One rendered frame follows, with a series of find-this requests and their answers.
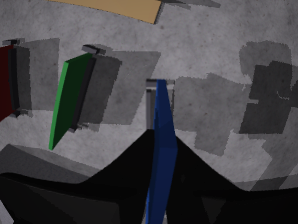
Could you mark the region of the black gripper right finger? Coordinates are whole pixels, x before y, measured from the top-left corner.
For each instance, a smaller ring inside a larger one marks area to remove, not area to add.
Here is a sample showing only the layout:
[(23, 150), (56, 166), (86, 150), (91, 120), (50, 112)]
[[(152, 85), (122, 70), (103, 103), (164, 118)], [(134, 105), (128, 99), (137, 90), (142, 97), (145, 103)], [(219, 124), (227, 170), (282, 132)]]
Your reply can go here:
[(176, 136), (166, 224), (271, 224), (298, 216), (297, 188), (245, 190), (201, 160)]

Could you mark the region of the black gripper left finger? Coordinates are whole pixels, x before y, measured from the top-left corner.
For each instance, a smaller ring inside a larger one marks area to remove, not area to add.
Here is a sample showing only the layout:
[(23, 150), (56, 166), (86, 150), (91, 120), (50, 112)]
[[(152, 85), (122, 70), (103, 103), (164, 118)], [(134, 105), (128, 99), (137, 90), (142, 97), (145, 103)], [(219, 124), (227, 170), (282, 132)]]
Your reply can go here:
[(0, 200), (29, 224), (141, 224), (152, 175), (153, 129), (82, 183), (1, 173)]

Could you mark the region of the red board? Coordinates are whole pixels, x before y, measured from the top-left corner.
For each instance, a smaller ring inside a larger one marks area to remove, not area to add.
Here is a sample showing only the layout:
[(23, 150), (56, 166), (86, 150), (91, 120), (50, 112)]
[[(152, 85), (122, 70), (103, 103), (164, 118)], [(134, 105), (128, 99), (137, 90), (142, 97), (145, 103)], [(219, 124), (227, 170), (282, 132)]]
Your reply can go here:
[(11, 92), (9, 92), (9, 73), (8, 73), (8, 49), (13, 45), (0, 47), (0, 121), (11, 115), (12, 101)]

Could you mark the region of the tan slotted board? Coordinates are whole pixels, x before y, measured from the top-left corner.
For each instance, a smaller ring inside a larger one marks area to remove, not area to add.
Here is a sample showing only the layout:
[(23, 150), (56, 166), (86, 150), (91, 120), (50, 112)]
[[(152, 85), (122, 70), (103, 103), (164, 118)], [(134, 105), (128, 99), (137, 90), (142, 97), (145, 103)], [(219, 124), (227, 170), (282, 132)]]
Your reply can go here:
[(92, 7), (97, 10), (116, 12), (141, 22), (154, 23), (160, 10), (161, 0), (51, 0), (51, 2), (69, 3), (74, 6)]

